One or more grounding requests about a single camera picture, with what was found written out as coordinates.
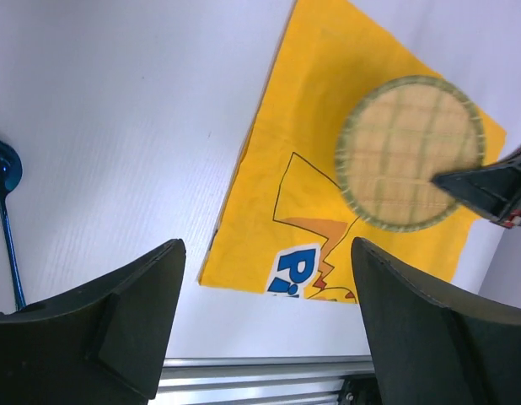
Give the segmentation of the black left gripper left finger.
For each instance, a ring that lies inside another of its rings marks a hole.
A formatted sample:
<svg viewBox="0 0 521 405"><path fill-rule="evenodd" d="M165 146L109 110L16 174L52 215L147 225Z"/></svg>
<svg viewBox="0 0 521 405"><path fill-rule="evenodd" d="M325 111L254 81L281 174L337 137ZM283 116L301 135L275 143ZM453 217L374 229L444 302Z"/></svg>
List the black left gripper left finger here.
<svg viewBox="0 0 521 405"><path fill-rule="evenodd" d="M185 243L169 240L74 289L0 312L0 404L154 399L185 259Z"/></svg>

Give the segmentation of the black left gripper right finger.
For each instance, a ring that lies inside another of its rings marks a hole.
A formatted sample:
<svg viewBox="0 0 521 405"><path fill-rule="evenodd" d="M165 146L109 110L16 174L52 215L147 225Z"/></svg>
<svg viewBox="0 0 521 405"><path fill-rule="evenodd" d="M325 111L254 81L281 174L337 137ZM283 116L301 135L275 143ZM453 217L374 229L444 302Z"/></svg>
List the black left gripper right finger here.
<svg viewBox="0 0 521 405"><path fill-rule="evenodd" d="M353 277L384 404L521 404L521 309L460 289L369 240Z"/></svg>

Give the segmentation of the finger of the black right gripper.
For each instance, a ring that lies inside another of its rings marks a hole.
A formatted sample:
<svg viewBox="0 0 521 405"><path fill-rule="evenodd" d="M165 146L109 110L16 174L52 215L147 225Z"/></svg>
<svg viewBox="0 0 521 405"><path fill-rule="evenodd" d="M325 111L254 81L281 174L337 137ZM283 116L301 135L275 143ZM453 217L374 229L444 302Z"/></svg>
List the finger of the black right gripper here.
<svg viewBox="0 0 521 405"><path fill-rule="evenodd" d="M521 226L521 145L492 165L436 174L432 184L496 225Z"/></svg>

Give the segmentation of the round woven bamboo plate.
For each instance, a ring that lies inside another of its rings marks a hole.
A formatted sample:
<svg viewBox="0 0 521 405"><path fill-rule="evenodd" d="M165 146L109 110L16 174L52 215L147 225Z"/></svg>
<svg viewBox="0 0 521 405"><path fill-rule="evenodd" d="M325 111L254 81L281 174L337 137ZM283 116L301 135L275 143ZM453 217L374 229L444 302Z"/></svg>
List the round woven bamboo plate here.
<svg viewBox="0 0 521 405"><path fill-rule="evenodd" d="M458 207L433 177L477 168L485 152L480 112L462 90L432 76L395 78L346 117L336 142L336 182L361 220L393 232L424 230Z"/></svg>

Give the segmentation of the yellow Pikachu cloth placemat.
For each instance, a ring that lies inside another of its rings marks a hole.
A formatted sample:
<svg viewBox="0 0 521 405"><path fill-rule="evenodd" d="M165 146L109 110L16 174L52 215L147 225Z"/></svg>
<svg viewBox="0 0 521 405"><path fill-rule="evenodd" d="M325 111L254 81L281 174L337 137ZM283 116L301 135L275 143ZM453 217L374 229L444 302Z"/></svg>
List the yellow Pikachu cloth placemat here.
<svg viewBox="0 0 521 405"><path fill-rule="evenodd" d="M401 76L454 80L477 19L466 1L298 1L212 246L204 287L354 304L351 243L370 239L458 282L475 215L456 208L433 227L374 227L345 204L334 154L347 113Z"/></svg>

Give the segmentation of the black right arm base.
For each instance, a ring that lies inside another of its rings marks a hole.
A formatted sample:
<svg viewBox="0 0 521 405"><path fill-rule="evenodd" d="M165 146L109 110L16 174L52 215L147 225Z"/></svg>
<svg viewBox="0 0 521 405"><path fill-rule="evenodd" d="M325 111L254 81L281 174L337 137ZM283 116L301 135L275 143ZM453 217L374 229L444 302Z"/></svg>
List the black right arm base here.
<svg viewBox="0 0 521 405"><path fill-rule="evenodd" d="M338 395L338 405L382 405L377 380L373 377L348 378Z"/></svg>

